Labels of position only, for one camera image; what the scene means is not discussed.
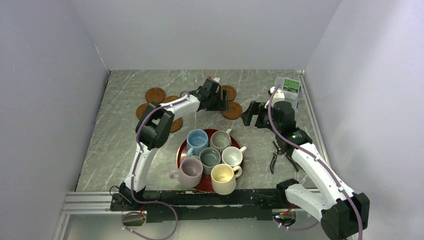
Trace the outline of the grey ribbed mug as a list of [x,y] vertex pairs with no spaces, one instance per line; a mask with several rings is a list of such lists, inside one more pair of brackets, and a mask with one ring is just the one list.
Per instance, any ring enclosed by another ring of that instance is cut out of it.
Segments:
[[228,147],[232,146],[232,129],[218,130],[209,139],[209,146],[216,149],[220,154]]

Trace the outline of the cream yellow mug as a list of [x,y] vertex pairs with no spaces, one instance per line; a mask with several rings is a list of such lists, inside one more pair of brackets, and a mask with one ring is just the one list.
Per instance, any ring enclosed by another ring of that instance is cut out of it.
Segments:
[[211,170],[211,184],[213,190],[219,195],[229,195],[236,188],[236,178],[243,173],[241,166],[218,164]]

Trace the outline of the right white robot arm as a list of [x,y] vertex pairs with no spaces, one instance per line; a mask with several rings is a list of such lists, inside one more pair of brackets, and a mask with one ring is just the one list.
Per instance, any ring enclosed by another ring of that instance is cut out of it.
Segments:
[[249,126],[253,116],[257,117],[255,127],[272,131],[278,149],[297,163],[319,190],[313,193],[295,179],[285,180],[276,186],[276,203],[282,208],[293,204],[305,210],[319,221],[331,240],[352,235],[362,239],[368,226],[369,198],[365,193],[355,193],[325,163],[309,135],[297,127],[291,104],[252,101],[241,115],[243,124]]

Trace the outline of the white mug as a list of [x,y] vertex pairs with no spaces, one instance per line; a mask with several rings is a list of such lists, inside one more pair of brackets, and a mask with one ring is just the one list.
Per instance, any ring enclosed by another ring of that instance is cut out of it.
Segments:
[[221,161],[231,167],[240,166],[243,162],[243,153],[247,149],[248,148],[246,146],[243,146],[242,148],[229,146],[222,151]]

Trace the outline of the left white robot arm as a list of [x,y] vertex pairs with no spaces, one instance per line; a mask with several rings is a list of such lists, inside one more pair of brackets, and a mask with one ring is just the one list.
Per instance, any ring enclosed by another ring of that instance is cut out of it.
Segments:
[[222,90],[220,78],[211,76],[196,90],[183,91],[174,101],[150,102],[135,128],[136,151],[131,170],[119,186],[124,204],[131,210],[143,205],[150,166],[158,149],[168,140],[176,119],[201,110],[220,112],[228,108],[227,93]]

